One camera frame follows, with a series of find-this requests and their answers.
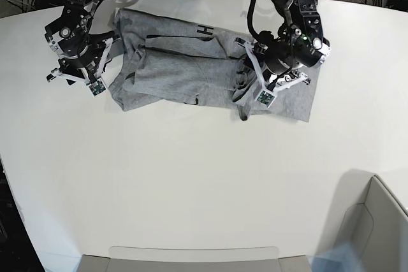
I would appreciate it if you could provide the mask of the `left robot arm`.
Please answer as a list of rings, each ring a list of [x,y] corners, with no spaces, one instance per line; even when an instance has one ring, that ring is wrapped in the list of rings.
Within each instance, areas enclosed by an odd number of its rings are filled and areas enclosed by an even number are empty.
[[[283,90],[298,84],[310,84],[330,54],[329,41],[323,34],[318,0],[271,0],[283,19],[277,34],[257,31],[250,0],[247,28],[252,41],[238,38],[245,48],[250,67],[256,74],[255,99],[270,104]]]

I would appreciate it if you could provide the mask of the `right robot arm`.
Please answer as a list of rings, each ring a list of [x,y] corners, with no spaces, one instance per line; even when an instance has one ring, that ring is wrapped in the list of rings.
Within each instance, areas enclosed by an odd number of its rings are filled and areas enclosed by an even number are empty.
[[[91,34],[94,15],[103,0],[64,0],[61,16],[45,26],[45,39],[58,56],[59,67],[47,81],[65,79],[84,83],[95,95],[106,89],[102,74],[112,45],[120,39],[115,31]]]

